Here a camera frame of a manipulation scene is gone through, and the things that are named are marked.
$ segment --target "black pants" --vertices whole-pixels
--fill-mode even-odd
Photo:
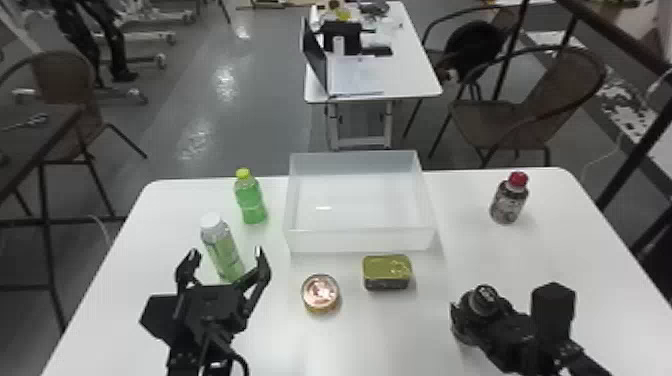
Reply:
[[[91,35],[91,31],[82,15],[77,10],[79,4],[100,25],[110,46],[112,64],[110,73],[116,76],[118,73],[128,70],[126,65],[126,49],[124,46],[124,34],[114,25],[115,12],[105,0],[50,0],[51,6],[56,11],[56,23],[65,37],[86,56],[96,71],[96,79],[100,81],[100,48]]]

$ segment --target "lid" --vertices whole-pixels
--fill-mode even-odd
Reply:
[[[509,175],[509,184],[514,187],[524,187],[527,184],[527,174],[522,171],[514,171]]]
[[[247,168],[247,167],[241,167],[241,168],[236,170],[236,177],[238,179],[241,179],[241,180],[242,179],[247,179],[247,178],[250,177],[250,175],[251,175],[250,174],[250,169]]]
[[[218,213],[211,212],[201,217],[201,232],[206,236],[215,237],[226,233],[227,226]]]

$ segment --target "tiled floor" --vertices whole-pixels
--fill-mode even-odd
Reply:
[[[422,32],[437,15],[473,3],[424,0],[407,1],[406,6],[417,30]],[[307,9],[231,11],[234,19],[231,26],[211,3],[196,24],[170,27],[178,32],[179,42],[174,47],[143,44],[129,48],[130,54],[163,50],[168,54],[169,67],[166,71],[151,65],[137,67],[141,78],[136,86],[149,96],[149,105],[137,106],[125,101],[104,105],[106,118],[150,155],[149,160],[140,159],[113,134],[104,134],[94,144],[92,151],[97,156],[99,171],[119,212],[128,212],[142,187],[155,179],[230,176],[240,165],[250,167],[258,175],[286,174],[290,153],[326,150],[321,109],[303,102],[305,62],[298,51],[297,33],[300,17]],[[543,21],[537,21],[536,28],[534,24],[526,25],[527,29],[560,30],[566,23],[566,14],[552,7],[534,12]],[[448,32],[463,21],[438,28],[430,44],[440,46]],[[31,30],[45,48],[69,48],[53,22],[36,20]],[[589,42],[596,39],[599,42],[585,29],[579,29],[579,38],[591,48]],[[611,51],[604,44],[598,47]],[[11,45],[6,53],[18,59],[27,50]],[[610,65],[619,69],[618,64],[610,62]],[[542,72],[542,65],[533,57],[519,60],[512,66],[504,96],[522,99]],[[484,77],[485,92],[492,88],[493,77],[493,73]],[[13,86],[2,88],[1,101],[7,100],[8,87]],[[436,156],[432,160],[426,158],[454,93],[455,87],[449,85],[441,98],[427,101],[406,140],[399,136],[413,103],[406,101],[395,109],[394,146],[417,149],[426,169],[477,166],[477,156],[454,127],[449,127],[444,135]],[[611,150],[613,141],[584,111],[578,111],[550,146],[554,164],[578,175],[587,162]],[[492,166],[542,163],[540,153],[534,152],[523,153],[517,161],[512,159],[512,155],[500,153]],[[594,167],[584,184],[588,193],[599,194],[623,159],[619,152]],[[86,171],[77,167],[59,168],[50,170],[49,177],[55,213],[102,213],[100,199]],[[35,206],[35,182],[24,183],[22,191]],[[661,212],[664,204],[664,197],[638,173],[609,208],[607,216],[623,239],[631,242]],[[0,208],[3,217],[16,213],[14,202],[8,201]],[[108,228],[112,235],[118,230],[113,225]],[[11,230],[3,234],[0,283],[40,281],[44,261],[42,244],[36,240],[37,230]],[[58,228],[54,238],[59,292],[66,314],[71,316],[103,261],[107,246],[95,225]],[[39,374],[58,341],[47,295],[0,295],[0,323],[2,374]]]

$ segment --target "clear storage box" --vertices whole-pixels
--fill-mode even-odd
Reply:
[[[291,155],[284,222],[291,252],[426,250],[435,231],[415,151]]]

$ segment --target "mesh chair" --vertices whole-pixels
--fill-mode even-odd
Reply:
[[[45,103],[81,104],[83,107],[75,131],[69,132],[52,149],[48,156],[48,162],[44,164],[86,164],[108,212],[111,216],[114,216],[112,204],[93,166],[93,156],[85,152],[85,155],[83,155],[84,162],[75,160],[82,154],[80,138],[84,145],[90,145],[105,129],[109,128],[142,158],[147,158],[147,154],[116,126],[103,121],[94,94],[95,74],[85,57],[71,51],[48,51],[29,56],[12,65],[0,76],[0,86],[24,66],[31,67],[33,79]],[[17,195],[17,198],[24,206],[25,203],[20,196]],[[26,211],[26,214],[30,213],[27,207],[24,207],[24,211]]]
[[[460,100],[473,77],[493,65],[515,57],[556,51],[551,67],[522,103],[508,101]],[[465,78],[451,112],[434,141],[429,157],[438,147],[451,118],[464,139],[481,158],[484,168],[499,149],[543,150],[544,165],[551,164],[546,143],[574,112],[602,86],[606,77],[604,64],[588,50],[576,47],[537,46],[503,56],[472,70]]]
[[[509,7],[501,5],[479,6],[443,16],[432,21],[427,26],[427,30],[422,35],[423,46],[426,46],[432,29],[437,25],[465,14],[487,10],[497,11],[497,14],[489,24],[484,21],[472,21],[458,28],[448,38],[443,50],[425,47],[427,57],[432,63],[434,73],[441,85],[450,79],[449,70],[457,70],[458,81],[463,82],[466,74],[473,68],[494,59],[501,51],[504,42],[511,35],[514,26],[518,22],[518,16]],[[467,85],[471,99],[482,99],[481,86],[478,84],[478,79],[482,74],[481,72],[478,76],[474,76],[472,82]],[[408,132],[411,130],[411,126],[421,105],[422,99],[418,100],[411,112],[411,117],[404,130],[404,138],[406,138]]]

